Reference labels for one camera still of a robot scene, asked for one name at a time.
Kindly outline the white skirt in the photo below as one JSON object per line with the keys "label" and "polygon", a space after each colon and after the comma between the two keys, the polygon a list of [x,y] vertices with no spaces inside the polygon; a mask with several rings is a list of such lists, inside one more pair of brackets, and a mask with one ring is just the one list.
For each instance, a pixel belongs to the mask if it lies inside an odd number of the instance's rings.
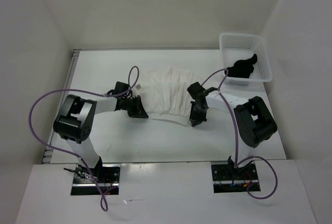
{"label": "white skirt", "polygon": [[194,82],[201,82],[197,74],[172,67],[157,68],[140,72],[133,95],[140,96],[149,119],[172,122],[186,127],[189,121],[191,100],[187,88]]}

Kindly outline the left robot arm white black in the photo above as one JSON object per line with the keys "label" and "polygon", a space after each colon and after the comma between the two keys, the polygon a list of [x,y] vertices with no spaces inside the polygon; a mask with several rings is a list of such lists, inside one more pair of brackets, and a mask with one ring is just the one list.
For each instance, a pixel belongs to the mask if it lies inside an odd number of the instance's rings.
{"label": "left robot arm white black", "polygon": [[102,159],[95,152],[89,137],[94,116],[118,110],[126,111],[130,118],[148,118],[140,96],[85,100],[69,94],[53,123],[53,130],[66,140],[73,153],[78,155],[78,163],[91,182],[98,182],[103,177]]}

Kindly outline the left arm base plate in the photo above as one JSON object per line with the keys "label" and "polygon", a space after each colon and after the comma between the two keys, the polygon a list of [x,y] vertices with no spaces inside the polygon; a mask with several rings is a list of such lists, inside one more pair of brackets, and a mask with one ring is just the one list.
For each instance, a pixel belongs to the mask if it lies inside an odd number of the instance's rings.
{"label": "left arm base plate", "polygon": [[[103,164],[98,177],[94,177],[105,195],[119,194],[120,169],[120,164]],[[76,165],[75,169],[64,170],[74,174],[71,195],[99,195],[92,176],[81,165]]]}

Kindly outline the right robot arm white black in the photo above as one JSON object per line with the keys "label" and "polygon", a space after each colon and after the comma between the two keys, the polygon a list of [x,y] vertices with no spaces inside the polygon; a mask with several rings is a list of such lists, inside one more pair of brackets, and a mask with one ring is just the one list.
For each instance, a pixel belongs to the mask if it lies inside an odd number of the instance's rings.
{"label": "right robot arm white black", "polygon": [[259,96],[247,99],[217,91],[189,95],[192,98],[189,120],[193,127],[206,122],[210,108],[230,114],[236,144],[227,172],[233,179],[240,178],[245,173],[245,166],[256,157],[254,149],[278,130],[265,101]]}

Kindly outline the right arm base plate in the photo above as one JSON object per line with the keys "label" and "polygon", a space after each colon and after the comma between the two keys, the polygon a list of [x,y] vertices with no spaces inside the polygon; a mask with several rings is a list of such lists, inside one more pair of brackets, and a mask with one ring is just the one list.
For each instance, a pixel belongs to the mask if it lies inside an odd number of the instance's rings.
{"label": "right arm base plate", "polygon": [[250,163],[237,172],[227,162],[212,163],[212,181],[214,193],[235,193],[261,191],[256,165]]}

